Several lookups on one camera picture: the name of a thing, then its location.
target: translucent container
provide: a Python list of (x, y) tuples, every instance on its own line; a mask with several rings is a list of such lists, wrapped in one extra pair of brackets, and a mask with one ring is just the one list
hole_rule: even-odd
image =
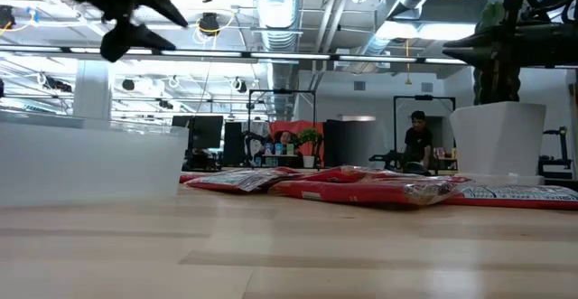
[(0, 206), (173, 196), (188, 131), (0, 110)]
[(460, 176), (485, 184), (534, 185), (545, 106), (500, 102), (463, 107), (450, 116)]

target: computer monitor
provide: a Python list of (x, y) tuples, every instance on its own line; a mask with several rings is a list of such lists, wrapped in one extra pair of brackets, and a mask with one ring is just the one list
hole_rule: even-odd
[(173, 126), (189, 128), (189, 149), (219, 148), (223, 116), (173, 117)]

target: plastic bag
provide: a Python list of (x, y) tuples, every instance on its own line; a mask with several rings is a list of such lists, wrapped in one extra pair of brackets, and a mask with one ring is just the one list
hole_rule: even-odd
[(206, 173), (182, 173), (179, 178), (179, 183), (186, 183), (192, 181), (195, 178), (206, 176)]
[(270, 185), (301, 177), (302, 174), (290, 168), (236, 170), (213, 173), (186, 182), (187, 186), (213, 191), (255, 192)]
[(366, 178), (352, 183), (290, 181), (276, 184), (270, 192), (316, 201), (425, 206), (455, 195), (468, 182), (465, 178), (420, 176)]
[(558, 186), (472, 185), (442, 204), (578, 210), (578, 192)]
[(395, 173), (383, 169), (374, 169), (356, 166), (341, 166), (300, 178), (301, 181), (311, 182), (358, 182), (362, 179), (385, 179), (416, 176), (404, 173)]

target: black shirt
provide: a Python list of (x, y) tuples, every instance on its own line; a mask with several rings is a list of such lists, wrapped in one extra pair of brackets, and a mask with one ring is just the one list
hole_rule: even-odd
[(432, 132), (424, 127), (421, 131), (416, 131), (413, 128), (407, 130), (406, 133), (406, 154), (411, 157), (411, 161), (422, 161), (425, 155), (425, 148), (432, 146)]

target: cap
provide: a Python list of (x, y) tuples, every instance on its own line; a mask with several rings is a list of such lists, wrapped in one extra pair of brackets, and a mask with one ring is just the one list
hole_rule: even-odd
[(425, 113), (421, 110), (416, 110), (415, 112), (412, 113), (412, 120), (414, 119), (424, 120)]

